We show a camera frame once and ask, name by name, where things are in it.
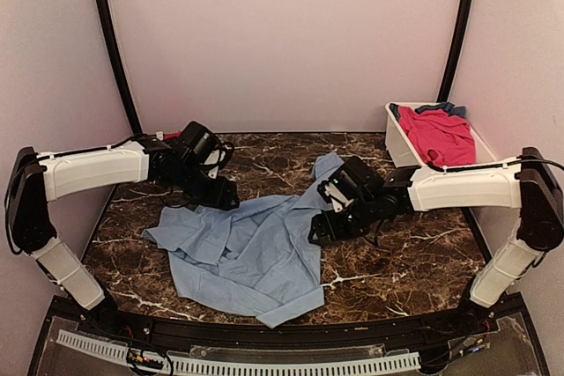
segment white vent strip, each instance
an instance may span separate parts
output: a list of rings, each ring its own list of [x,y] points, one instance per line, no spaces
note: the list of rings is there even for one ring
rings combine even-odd
[[[124,343],[99,341],[66,330],[59,331],[56,342],[110,363],[126,365],[127,346]],[[145,355],[163,362],[162,357],[156,353],[146,352]],[[174,374],[178,376],[356,376],[394,374],[418,370],[421,367],[418,352],[368,360],[306,365],[227,363],[176,357],[174,354],[169,354],[169,357],[173,361]],[[168,374],[168,369],[169,364],[165,363],[160,373]]]

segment white laundry basket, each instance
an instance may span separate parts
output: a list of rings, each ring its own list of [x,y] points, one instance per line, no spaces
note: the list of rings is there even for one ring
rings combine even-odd
[[[402,166],[427,166],[419,154],[413,147],[409,138],[400,127],[399,122],[390,110],[390,104],[386,104],[386,111],[388,112],[388,123],[386,125],[386,149],[390,153],[394,165],[396,167]],[[410,107],[411,109],[417,109],[424,105],[436,105],[437,103],[396,103],[398,106]],[[496,160],[492,151],[487,147],[484,140],[474,131],[471,127],[470,133],[474,138],[476,144],[476,162],[477,163],[490,163]]]

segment marble table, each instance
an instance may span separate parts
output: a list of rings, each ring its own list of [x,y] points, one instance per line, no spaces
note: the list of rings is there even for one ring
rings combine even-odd
[[[393,168],[384,134],[221,138],[236,146],[222,174],[237,182],[242,201],[303,193],[312,182],[315,159],[330,151],[344,159],[359,156],[382,175]],[[188,321],[260,324],[178,297],[167,254],[141,233],[158,224],[164,206],[184,203],[180,191],[155,184],[119,186],[85,254],[85,265],[124,311]],[[363,322],[453,308],[466,283],[483,266],[483,256],[459,209],[397,217],[380,229],[378,247],[364,239],[326,247],[322,253],[325,305],[287,324]]]

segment black pole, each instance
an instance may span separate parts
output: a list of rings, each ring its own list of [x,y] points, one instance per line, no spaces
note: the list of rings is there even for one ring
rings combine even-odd
[[[455,79],[456,67],[458,66],[458,59],[462,51],[464,42],[464,34],[466,33],[466,26],[468,25],[468,17],[470,16],[470,6],[472,0],[460,0],[458,5],[458,14],[456,16],[455,32],[452,35],[452,42],[450,43],[449,59],[447,66],[442,76],[441,89],[437,96],[437,101],[447,101],[452,88],[452,82]]]
[[[127,84],[127,78],[125,77],[125,72],[123,70],[122,57],[120,56],[120,50],[117,47],[117,39],[115,38],[114,25],[109,11],[108,0],[96,0],[96,4],[98,5],[98,14],[100,15],[102,32],[104,33],[104,39],[106,40],[109,60],[112,63],[112,69],[114,70],[115,82],[117,83],[117,89],[119,90],[120,97],[122,98],[125,114],[130,122],[131,131],[133,131],[133,134],[142,134],[143,130],[141,130],[141,122],[139,121],[137,110],[135,110],[135,105],[133,104],[130,87]]]

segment pink garment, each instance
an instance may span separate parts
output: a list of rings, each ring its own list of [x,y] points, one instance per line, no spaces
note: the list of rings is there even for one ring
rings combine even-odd
[[[423,162],[436,166],[476,163],[476,144],[465,119],[449,116],[444,110],[418,114],[410,107],[400,107],[399,113],[399,125]]]

